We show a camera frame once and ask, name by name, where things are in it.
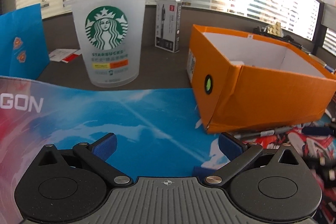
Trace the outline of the white power bank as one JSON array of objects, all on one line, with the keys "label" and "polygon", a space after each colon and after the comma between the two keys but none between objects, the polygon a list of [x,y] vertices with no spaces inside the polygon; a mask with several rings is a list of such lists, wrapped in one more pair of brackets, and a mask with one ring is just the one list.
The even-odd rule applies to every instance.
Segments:
[{"label": "white power bank", "polygon": [[234,66],[242,66],[244,65],[243,61],[230,61],[230,63]]}]

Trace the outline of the grey black pen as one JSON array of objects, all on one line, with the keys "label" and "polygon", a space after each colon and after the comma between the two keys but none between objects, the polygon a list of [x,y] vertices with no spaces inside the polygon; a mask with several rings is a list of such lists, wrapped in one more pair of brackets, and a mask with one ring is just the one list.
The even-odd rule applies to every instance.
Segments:
[{"label": "grey black pen", "polygon": [[292,128],[293,128],[292,126],[285,126],[259,132],[242,132],[234,134],[234,137],[236,139],[243,140],[243,139],[253,139],[265,136],[279,135],[288,132]]}]

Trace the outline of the orange cardboard box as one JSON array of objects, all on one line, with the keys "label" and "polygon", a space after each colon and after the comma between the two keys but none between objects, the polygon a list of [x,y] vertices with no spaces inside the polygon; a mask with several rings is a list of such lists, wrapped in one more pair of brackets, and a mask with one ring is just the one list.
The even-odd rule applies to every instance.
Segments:
[{"label": "orange cardboard box", "polygon": [[193,26],[187,73],[208,133],[316,121],[335,93],[335,75],[295,46],[217,27]]}]

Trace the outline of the blue capped black pen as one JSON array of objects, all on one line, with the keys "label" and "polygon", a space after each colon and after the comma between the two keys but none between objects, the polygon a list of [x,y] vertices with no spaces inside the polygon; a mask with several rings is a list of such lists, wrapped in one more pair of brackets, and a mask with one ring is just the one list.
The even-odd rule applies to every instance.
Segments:
[{"label": "blue capped black pen", "polygon": [[334,136],[335,130],[330,127],[304,127],[301,132],[309,136]]}]

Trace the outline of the red white paper leaflet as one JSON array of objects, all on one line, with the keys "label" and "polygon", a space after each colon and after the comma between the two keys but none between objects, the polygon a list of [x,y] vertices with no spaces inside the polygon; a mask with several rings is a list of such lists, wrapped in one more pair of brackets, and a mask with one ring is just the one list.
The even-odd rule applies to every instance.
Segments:
[{"label": "red white paper leaflet", "polygon": [[49,54],[50,61],[69,63],[81,55],[81,50],[56,49]]}]

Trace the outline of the blue paper bag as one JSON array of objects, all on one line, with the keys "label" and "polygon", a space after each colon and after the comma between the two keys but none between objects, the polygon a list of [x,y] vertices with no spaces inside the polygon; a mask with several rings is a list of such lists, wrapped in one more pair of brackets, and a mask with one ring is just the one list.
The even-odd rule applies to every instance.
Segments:
[{"label": "blue paper bag", "polygon": [[50,63],[41,5],[1,15],[1,76],[36,80]]}]

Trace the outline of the black mesh desk organizer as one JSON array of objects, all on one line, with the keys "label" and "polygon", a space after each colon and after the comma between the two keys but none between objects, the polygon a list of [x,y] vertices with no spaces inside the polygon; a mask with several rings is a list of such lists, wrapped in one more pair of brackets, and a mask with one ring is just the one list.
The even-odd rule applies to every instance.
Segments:
[{"label": "black mesh desk organizer", "polygon": [[277,39],[277,40],[280,40],[282,42],[287,42],[287,43],[295,46],[299,50],[302,50],[303,52],[305,52],[307,54],[311,54],[310,51],[308,51],[306,48],[304,48],[300,43],[296,42],[290,35],[286,35],[284,37],[280,37],[280,36],[276,36],[276,35],[273,35],[273,34],[269,34],[266,31],[266,27],[261,27],[261,26],[255,27],[253,29],[253,33],[256,34],[256,35],[265,36],[267,38]]}]

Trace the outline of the yellow toy brick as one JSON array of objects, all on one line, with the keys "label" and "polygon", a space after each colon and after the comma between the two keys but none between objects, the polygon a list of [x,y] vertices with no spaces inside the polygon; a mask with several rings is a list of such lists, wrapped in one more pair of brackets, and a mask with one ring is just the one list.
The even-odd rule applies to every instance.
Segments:
[{"label": "yellow toy brick", "polygon": [[283,37],[283,32],[282,32],[280,22],[275,22],[273,24],[268,24],[268,26],[266,27],[266,31],[267,31],[268,34]]}]

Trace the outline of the frosted Starbucks plastic cup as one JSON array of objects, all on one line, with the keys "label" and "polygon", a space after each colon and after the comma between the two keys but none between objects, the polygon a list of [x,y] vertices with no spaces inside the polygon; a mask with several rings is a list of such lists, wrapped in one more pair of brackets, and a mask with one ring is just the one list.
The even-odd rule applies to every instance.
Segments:
[{"label": "frosted Starbucks plastic cup", "polygon": [[92,84],[126,85],[139,75],[146,0],[68,0]]}]

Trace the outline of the black pen box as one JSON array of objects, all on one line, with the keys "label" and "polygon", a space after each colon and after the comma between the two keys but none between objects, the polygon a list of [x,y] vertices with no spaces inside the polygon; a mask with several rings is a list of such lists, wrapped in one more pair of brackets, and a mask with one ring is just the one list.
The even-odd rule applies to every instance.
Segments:
[{"label": "black pen box", "polygon": [[183,0],[156,0],[155,47],[171,53],[179,51]]}]

